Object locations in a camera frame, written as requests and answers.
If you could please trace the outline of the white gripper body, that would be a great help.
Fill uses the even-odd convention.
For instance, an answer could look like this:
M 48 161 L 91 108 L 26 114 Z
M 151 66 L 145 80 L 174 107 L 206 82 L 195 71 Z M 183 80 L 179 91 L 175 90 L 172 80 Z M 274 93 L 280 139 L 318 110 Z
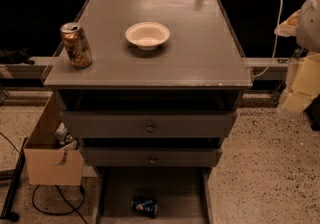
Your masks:
M 313 100 L 320 94 L 320 53 L 311 52 L 298 61 L 290 91 Z

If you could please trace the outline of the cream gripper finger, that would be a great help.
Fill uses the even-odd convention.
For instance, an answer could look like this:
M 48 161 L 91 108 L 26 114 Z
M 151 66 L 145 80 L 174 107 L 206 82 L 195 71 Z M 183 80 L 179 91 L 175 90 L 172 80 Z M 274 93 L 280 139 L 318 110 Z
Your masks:
M 274 29 L 274 34 L 281 37 L 295 37 L 296 36 L 296 26 L 298 23 L 298 17 L 301 10 L 297 10 L 291 14 L 285 21 L 279 24 Z
M 312 99 L 304 94 L 283 92 L 279 98 L 277 113 L 283 117 L 299 116 L 312 103 Z

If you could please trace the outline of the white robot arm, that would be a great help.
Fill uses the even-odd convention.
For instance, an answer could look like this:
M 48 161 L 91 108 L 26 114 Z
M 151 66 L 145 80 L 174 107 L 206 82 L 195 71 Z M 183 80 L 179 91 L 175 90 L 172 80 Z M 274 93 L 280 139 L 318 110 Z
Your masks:
M 274 33 L 294 36 L 297 44 L 307 51 L 305 57 L 290 61 L 286 88 L 278 105 L 279 113 L 298 115 L 320 95 L 320 0 L 306 0 Z

